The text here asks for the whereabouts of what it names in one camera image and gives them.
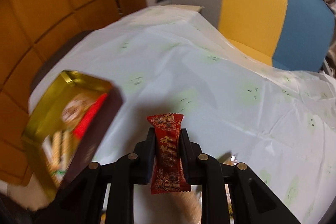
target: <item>yellow cushion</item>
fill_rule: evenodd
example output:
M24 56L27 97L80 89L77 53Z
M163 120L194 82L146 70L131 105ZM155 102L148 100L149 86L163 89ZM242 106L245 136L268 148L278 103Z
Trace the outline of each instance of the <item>yellow cushion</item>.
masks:
M252 57L255 60L258 60L260 62L263 62L264 64L270 65L272 66L272 58L270 58L269 56L267 56L266 54L263 54L262 52L259 52L251 47L248 47L244 44L241 44L237 41L234 41L232 39L228 39L232 45L234 45L237 49L239 49L240 51L242 51L244 54Z
M286 9L287 0L222 0L218 30L244 53L271 64Z

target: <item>chair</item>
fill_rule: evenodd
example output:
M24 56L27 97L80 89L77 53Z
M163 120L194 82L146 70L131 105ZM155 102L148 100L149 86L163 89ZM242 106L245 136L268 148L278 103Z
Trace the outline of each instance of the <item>chair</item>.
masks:
M202 15L234 46L270 66L319 71L334 15L322 0L171 0Z

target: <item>white plastic tablecloth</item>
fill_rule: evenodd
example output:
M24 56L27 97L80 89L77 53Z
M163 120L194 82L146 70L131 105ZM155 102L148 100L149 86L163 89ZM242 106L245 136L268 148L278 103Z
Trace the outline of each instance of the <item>white plastic tablecloth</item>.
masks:
M62 70L113 81L124 105L94 161L144 140L146 116L184 114L190 140L247 163L302 223L318 223L336 195L336 81L244 55L200 14L150 7L88 35L44 77L30 111ZM169 195L134 187L136 224L179 223Z

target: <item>snack package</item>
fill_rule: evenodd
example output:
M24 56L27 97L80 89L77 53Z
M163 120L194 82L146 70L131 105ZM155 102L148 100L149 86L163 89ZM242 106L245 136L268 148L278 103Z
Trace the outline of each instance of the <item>snack package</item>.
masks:
M195 191L173 192L171 196L189 224L201 224L202 207Z
M161 114L148 116L155 128L157 140L156 166L152 177L151 193L191 191L183 176L178 141L182 114Z
M42 149L47 169L57 186L63 180L77 145L106 97L104 93L94 101L84 94L76 95L62 111L63 128L45 138Z
M235 166L237 164L237 156L233 155L230 158L228 158L226 161L224 161L224 164ZM226 199L227 199L227 205L229 208L229 215L230 215L230 223L233 224L233 213L232 213L232 204L231 204L231 197L229 192L229 186L225 184L225 191L226 191Z

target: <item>wrapped candy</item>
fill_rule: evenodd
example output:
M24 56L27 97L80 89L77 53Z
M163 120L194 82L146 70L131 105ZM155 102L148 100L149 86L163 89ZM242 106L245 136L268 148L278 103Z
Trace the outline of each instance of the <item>wrapped candy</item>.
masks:
M157 139L156 166L152 177L152 194L191 191L183 176L178 141L182 114L148 116Z

